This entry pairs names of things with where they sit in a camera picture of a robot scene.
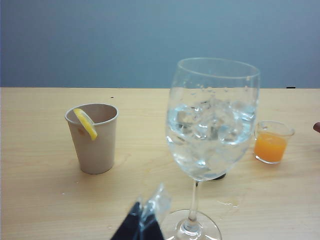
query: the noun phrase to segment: lemon slice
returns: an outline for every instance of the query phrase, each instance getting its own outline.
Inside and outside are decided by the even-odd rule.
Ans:
[[[73,109],[74,114],[79,119],[80,123],[84,127],[84,129],[88,132],[90,135],[90,138],[92,141],[94,141],[98,134],[96,132],[94,121],[80,108]]]

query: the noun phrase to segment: small glass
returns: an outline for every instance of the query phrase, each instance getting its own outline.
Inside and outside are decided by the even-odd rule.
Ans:
[[[293,128],[278,121],[261,121],[254,131],[255,158],[266,164],[278,164],[283,158],[288,140],[295,134]]]

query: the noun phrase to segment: orange juice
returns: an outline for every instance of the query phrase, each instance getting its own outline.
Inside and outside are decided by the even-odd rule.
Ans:
[[[256,139],[254,153],[262,160],[277,163],[282,159],[286,146],[286,139],[264,132],[260,133]]]

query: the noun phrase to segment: gray-blue wall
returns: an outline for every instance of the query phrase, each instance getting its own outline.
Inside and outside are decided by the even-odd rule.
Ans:
[[[170,87],[178,60],[320,88],[320,0],[1,0],[1,86]]]

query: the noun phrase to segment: light wood tabletop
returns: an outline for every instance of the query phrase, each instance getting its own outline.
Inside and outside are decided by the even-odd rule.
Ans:
[[[1,239],[109,239],[138,196],[160,183],[171,210],[187,209],[193,181],[165,139],[168,89],[2,88]],[[119,109],[115,164],[90,175],[79,168],[65,112],[86,103]],[[222,180],[203,183],[199,210],[224,240],[320,239],[320,89],[261,89],[257,120],[295,129],[283,160],[252,154]]]

